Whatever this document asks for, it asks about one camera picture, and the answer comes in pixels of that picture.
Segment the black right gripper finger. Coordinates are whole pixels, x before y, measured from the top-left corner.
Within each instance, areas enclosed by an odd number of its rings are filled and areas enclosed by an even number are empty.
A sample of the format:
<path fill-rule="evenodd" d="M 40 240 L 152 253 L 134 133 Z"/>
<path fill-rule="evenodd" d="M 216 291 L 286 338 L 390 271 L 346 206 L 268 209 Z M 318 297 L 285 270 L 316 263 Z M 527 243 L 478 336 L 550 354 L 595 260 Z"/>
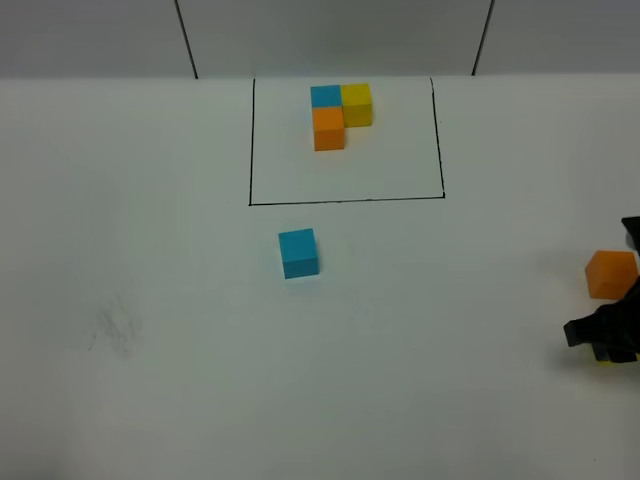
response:
<path fill-rule="evenodd" d="M 621 223 L 626 230 L 627 245 L 633 250 L 638 250 L 640 248 L 640 217 L 623 217 Z"/>
<path fill-rule="evenodd" d="M 639 285 L 633 284 L 615 303 L 567 322 L 563 329 L 569 347 L 600 345 L 639 355 Z"/>

